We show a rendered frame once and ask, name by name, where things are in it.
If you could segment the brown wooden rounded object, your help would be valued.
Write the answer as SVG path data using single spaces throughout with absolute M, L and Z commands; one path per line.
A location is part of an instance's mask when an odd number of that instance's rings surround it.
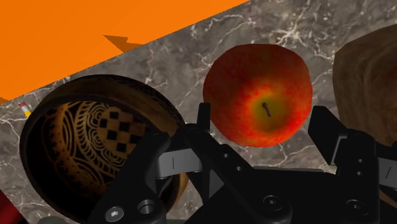
M 335 54 L 333 90 L 341 122 L 380 143 L 380 197 L 397 208 L 397 24 L 352 40 Z

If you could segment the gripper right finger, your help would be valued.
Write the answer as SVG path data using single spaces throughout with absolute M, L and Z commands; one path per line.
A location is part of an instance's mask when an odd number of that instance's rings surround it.
M 337 224 L 397 224 L 397 207 L 380 199 L 397 154 L 366 132 L 347 128 L 325 106 L 313 107 L 308 134 L 326 163 L 337 168 Z

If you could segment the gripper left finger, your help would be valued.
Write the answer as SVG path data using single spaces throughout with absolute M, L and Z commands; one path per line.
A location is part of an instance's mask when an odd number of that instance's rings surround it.
M 201 163 L 193 182 L 203 204 L 184 224 L 290 224 L 291 204 L 227 144 L 209 133 L 211 105 L 201 103 L 196 123 L 178 140 Z M 156 192 L 156 164 L 169 148 L 166 132 L 148 132 L 128 157 L 88 218 L 88 224 L 173 224 Z

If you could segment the red apple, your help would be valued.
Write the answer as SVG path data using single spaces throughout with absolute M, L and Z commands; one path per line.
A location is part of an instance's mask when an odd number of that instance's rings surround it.
M 266 148 L 285 142 L 312 108 L 305 61 L 273 44 L 237 45 L 212 64 L 203 84 L 211 120 L 229 141 Z

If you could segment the patterned dark wooden bowl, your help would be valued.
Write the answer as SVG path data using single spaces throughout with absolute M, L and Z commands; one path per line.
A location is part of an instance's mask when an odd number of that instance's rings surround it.
M 159 91 L 125 76 L 96 74 L 50 92 L 20 137 L 25 173 L 57 212 L 86 224 L 145 132 L 173 135 L 184 124 Z

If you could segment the yellow pencil with eraser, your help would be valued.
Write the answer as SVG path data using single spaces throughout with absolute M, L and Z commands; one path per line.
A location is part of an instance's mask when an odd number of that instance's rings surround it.
M 26 105 L 26 103 L 21 102 L 21 103 L 19 103 L 18 105 L 19 105 L 20 109 L 24 112 L 25 117 L 26 117 L 26 118 L 30 117 L 30 115 L 31 115 L 32 112 L 30 111 L 30 109 L 29 109 L 29 107 Z

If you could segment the grey-green object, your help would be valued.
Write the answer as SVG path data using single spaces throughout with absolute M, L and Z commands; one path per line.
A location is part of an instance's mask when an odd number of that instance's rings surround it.
M 41 218 L 37 224 L 69 224 L 65 219 L 58 216 L 47 216 Z

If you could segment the red object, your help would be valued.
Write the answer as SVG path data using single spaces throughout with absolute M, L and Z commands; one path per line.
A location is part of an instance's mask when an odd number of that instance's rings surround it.
M 0 224 L 18 224 L 23 216 L 0 190 Z

